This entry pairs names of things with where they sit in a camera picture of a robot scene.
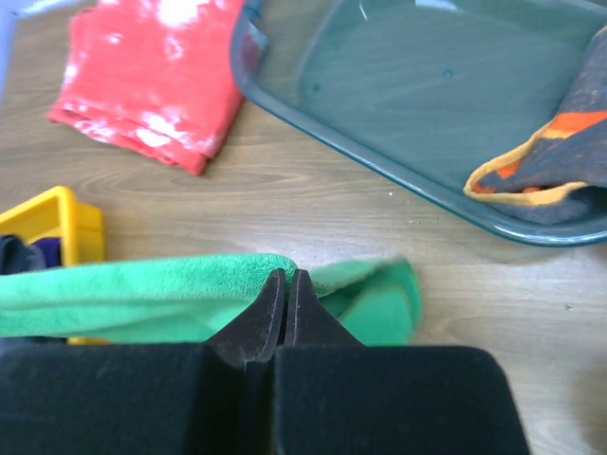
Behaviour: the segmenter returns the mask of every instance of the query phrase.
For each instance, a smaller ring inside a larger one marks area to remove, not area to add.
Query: orange stripe
[[[607,118],[607,112],[563,112],[558,114],[550,123],[548,132],[560,132],[564,136],[571,136],[579,133],[589,126],[592,126]]]
[[[479,194],[493,194],[495,193],[495,189],[494,188],[483,188],[481,187],[481,184],[476,182],[474,184],[474,188],[472,188],[474,190],[474,192],[478,192]]]
[[[521,162],[522,160],[519,159],[510,164],[506,164],[500,169],[496,169],[495,172],[502,178],[509,178],[511,175],[514,175],[514,173],[517,172],[519,166],[521,166]]]

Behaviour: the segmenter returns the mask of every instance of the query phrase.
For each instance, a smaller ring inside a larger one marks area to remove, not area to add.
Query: dark gray cloth
[[[29,272],[46,268],[39,248],[25,245],[15,235],[0,236],[0,275]]]
[[[515,205],[496,199],[491,203],[503,213],[533,223],[552,225],[595,210],[605,211],[606,117],[607,26],[586,48],[579,74],[554,121],[522,158],[516,171],[503,175],[496,169],[483,175],[476,184],[495,194],[518,193],[528,188],[547,190],[571,182],[588,185],[558,202]]]

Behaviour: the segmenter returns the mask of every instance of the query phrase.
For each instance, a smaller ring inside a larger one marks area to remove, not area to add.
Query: plastic tray
[[[231,63],[250,100],[438,206],[507,239],[575,246],[607,237],[607,209],[545,227],[462,189],[552,118],[605,22],[583,0],[249,0]]]
[[[78,202],[66,187],[55,187],[4,213],[0,233],[16,234],[31,244],[44,237],[61,238],[62,265],[105,259],[101,210]]]

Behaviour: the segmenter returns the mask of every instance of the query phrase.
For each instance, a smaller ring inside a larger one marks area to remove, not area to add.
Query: table surface
[[[55,185],[102,208],[111,261],[275,252],[300,267],[405,256],[419,344],[493,353],[534,453],[607,453],[607,246],[491,236],[246,103],[202,177],[46,121],[74,9],[19,25],[0,113],[0,211]]]

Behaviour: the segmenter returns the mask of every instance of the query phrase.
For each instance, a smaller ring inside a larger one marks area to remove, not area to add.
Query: cloth
[[[71,19],[64,83],[48,118],[202,173],[242,96],[230,36],[242,0],[100,0]]]
[[[87,264],[0,277],[0,337],[203,341],[251,304],[267,275],[297,266],[276,255]],[[310,272],[326,308],[360,341],[410,339],[421,313],[404,260],[347,262]]]
[[[11,275],[46,267],[45,255],[36,246],[27,246],[15,235],[0,236],[0,275]],[[0,337],[0,354],[7,349],[30,344],[65,343],[64,339],[51,337]]]
[[[464,193],[511,216],[550,225],[599,206],[598,188],[607,188],[607,27],[586,48],[554,119],[477,169]]]
[[[0,235],[0,275],[45,267],[45,257],[40,249],[25,245],[16,235]]]
[[[45,257],[45,268],[61,267],[61,239],[45,237],[32,244],[42,251]]]

